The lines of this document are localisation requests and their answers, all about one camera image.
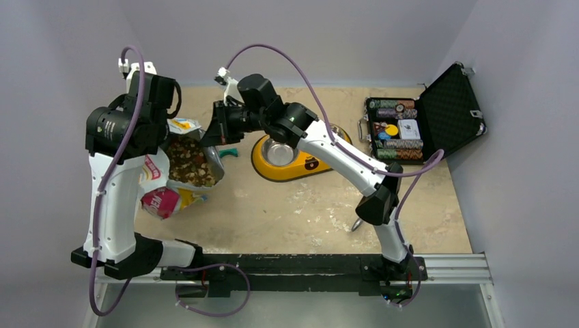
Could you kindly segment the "white yellow pet food bag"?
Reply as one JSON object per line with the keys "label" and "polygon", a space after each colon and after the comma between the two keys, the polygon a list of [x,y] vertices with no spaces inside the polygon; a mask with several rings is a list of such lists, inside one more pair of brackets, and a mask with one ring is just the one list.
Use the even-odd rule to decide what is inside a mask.
{"label": "white yellow pet food bag", "polygon": [[196,120],[168,120],[169,136],[156,154],[145,157],[139,177],[141,208],[167,219],[204,202],[224,178],[218,150],[200,144],[205,131]]}

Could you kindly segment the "metal food scoop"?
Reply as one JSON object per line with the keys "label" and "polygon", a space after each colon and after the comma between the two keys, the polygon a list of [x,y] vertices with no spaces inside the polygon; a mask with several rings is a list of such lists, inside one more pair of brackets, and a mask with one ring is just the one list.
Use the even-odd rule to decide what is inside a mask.
{"label": "metal food scoop", "polygon": [[359,229],[359,227],[361,226],[362,223],[363,223],[363,220],[360,219],[360,218],[358,218],[358,219],[352,224],[351,231],[354,232],[354,231],[356,231],[357,229]]}

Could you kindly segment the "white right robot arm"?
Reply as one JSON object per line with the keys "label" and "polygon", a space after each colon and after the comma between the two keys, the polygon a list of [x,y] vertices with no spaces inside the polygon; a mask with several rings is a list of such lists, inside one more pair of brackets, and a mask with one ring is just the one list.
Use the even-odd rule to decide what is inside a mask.
{"label": "white right robot arm", "polygon": [[261,74],[237,81],[223,73],[215,81],[223,87],[223,99],[212,105],[212,117],[200,141],[203,147],[236,144],[247,133],[263,131],[275,142],[321,160],[361,193],[355,212],[375,228],[385,273],[399,278],[409,271],[410,246],[395,217],[401,206],[400,166],[391,171],[339,137],[312,110],[298,102],[284,102]]}

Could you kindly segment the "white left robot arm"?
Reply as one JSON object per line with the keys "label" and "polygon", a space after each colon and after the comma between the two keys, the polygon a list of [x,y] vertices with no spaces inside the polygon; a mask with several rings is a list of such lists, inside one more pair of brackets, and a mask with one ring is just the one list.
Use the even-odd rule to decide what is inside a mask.
{"label": "white left robot arm", "polygon": [[150,61],[144,71],[144,103],[133,132],[128,127],[138,107],[138,63],[131,64],[126,74],[128,91],[87,118],[85,147],[94,198],[87,237],[70,259],[85,268],[102,267],[106,276],[119,280],[147,275],[158,267],[177,267],[186,279],[196,279],[203,273],[196,244],[135,232],[143,194],[139,178],[146,159],[160,154],[159,147],[169,135],[167,111],[176,86],[175,79],[158,75]]}

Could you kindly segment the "yellow double pet bowl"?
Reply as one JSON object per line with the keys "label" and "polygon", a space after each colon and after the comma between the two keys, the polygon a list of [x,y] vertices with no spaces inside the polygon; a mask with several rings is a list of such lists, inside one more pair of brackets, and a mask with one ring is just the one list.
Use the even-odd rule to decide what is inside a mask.
{"label": "yellow double pet bowl", "polygon": [[267,135],[254,144],[251,164],[262,178],[272,182],[289,182],[332,170],[316,157],[278,143]]}

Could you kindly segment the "teal arch block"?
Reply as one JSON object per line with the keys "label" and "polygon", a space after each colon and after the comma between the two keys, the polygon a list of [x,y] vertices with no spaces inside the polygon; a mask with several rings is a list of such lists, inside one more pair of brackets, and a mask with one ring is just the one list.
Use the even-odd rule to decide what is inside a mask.
{"label": "teal arch block", "polygon": [[236,148],[228,148],[228,149],[221,149],[219,150],[219,157],[224,158],[226,156],[234,156],[238,157],[238,150]]}

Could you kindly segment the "yellow dealer chip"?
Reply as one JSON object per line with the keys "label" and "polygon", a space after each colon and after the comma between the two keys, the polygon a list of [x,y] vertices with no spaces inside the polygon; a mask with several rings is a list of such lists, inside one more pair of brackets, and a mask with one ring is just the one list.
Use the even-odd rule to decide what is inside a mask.
{"label": "yellow dealer chip", "polygon": [[386,126],[386,128],[384,129],[384,132],[390,137],[390,138],[394,138],[396,136],[398,136],[399,134],[399,129],[397,126],[393,125],[393,124],[388,124]]}

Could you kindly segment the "white card box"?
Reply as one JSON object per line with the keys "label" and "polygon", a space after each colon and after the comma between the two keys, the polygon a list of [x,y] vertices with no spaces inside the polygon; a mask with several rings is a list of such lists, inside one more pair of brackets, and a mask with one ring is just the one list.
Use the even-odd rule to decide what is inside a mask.
{"label": "white card box", "polygon": [[419,126],[416,120],[414,119],[399,120],[397,122],[397,126],[399,129],[400,139],[407,139],[407,140],[421,139]]}

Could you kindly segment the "black poker chip case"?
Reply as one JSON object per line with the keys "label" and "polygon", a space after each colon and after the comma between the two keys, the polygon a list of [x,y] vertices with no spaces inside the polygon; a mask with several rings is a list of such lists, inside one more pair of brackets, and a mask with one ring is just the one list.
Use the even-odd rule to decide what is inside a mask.
{"label": "black poker chip case", "polygon": [[[474,73],[457,61],[416,98],[366,98],[359,139],[368,143],[372,157],[385,163],[422,165],[437,150],[445,156],[457,152],[487,131],[470,83]],[[417,121],[421,139],[390,138],[384,132],[403,119]]]}

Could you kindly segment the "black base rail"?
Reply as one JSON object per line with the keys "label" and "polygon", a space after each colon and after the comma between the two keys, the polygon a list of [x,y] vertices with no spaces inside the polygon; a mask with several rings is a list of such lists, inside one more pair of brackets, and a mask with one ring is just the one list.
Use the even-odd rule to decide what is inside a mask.
{"label": "black base rail", "polygon": [[487,284],[485,256],[416,255],[406,264],[380,254],[206,254],[202,271],[154,269],[134,284],[174,286],[183,298],[230,297],[233,292],[353,292],[407,299],[417,283]]}

